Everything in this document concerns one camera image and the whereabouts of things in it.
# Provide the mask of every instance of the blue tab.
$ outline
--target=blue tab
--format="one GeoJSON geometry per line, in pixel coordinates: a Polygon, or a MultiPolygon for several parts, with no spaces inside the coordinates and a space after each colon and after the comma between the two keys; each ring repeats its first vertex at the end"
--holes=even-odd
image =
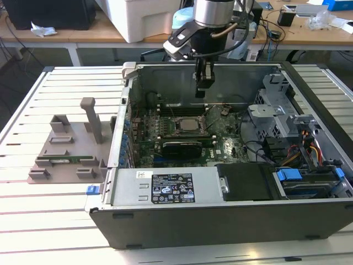
{"type": "Polygon", "coordinates": [[[295,168],[283,168],[277,172],[278,178],[280,181],[301,181],[303,179],[299,170],[295,168]]]}
{"type": "Polygon", "coordinates": [[[99,195],[99,186],[89,186],[86,190],[86,195],[99,195]]]}
{"type": "Polygon", "coordinates": [[[337,176],[340,178],[340,180],[342,180],[343,177],[344,177],[344,172],[343,172],[343,170],[342,170],[341,168],[336,168],[336,169],[335,169],[335,172],[336,172],[337,176]]]}
{"type": "Polygon", "coordinates": [[[280,179],[280,181],[284,181],[286,179],[285,176],[283,176],[281,171],[277,172],[277,176],[280,179]]]}

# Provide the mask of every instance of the circuit board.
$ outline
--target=circuit board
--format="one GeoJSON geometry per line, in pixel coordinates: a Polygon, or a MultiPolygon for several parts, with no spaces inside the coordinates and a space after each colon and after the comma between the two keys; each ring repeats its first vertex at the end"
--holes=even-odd
{"type": "MultiPolygon", "coordinates": [[[[238,136],[239,115],[235,112],[227,112],[227,110],[230,109],[215,106],[203,117],[160,116],[156,111],[149,111],[139,120],[142,122],[140,130],[144,133],[142,138],[135,139],[138,144],[136,166],[140,168],[202,167],[214,166],[218,163],[249,162],[247,151],[243,148],[238,136]],[[161,141],[160,136],[175,135],[178,122],[194,130],[196,127],[194,127],[193,120],[201,124],[201,129],[192,140],[207,143],[206,146],[209,143],[208,147],[202,148],[201,156],[192,160],[173,160],[163,157],[158,146],[161,141]]],[[[192,137],[194,132],[184,131],[182,133],[180,135],[186,138],[192,137]]]]}

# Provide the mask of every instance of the warning label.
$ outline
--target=warning label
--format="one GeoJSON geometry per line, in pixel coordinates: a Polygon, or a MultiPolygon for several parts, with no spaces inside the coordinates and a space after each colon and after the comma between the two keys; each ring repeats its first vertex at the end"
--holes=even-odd
{"type": "Polygon", "coordinates": [[[152,196],[154,204],[194,203],[192,174],[152,175],[152,196]]]}

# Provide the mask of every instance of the plastic bag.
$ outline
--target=plastic bag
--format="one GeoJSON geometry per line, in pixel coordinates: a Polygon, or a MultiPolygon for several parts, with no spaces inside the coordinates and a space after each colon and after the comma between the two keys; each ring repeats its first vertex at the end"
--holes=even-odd
{"type": "Polygon", "coordinates": [[[305,26],[311,30],[315,29],[331,29],[331,13],[323,10],[317,13],[316,17],[310,17],[305,21],[305,26]]]}

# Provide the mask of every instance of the metal table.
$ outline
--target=metal table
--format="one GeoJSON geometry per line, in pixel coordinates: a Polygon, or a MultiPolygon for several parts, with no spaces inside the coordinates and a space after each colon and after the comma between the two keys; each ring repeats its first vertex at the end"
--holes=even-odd
{"type": "MultiPolygon", "coordinates": [[[[346,99],[351,92],[329,70],[313,65],[296,69],[352,137],[353,103],[346,99]]],[[[52,115],[86,121],[79,103],[82,97],[95,97],[95,111],[108,121],[117,113],[122,87],[121,67],[56,67],[40,75],[0,133],[1,265],[285,264],[292,259],[288,257],[301,258],[298,264],[351,264],[353,225],[327,240],[117,251],[84,211],[88,184],[27,184],[29,169],[51,130],[52,115]]]]}

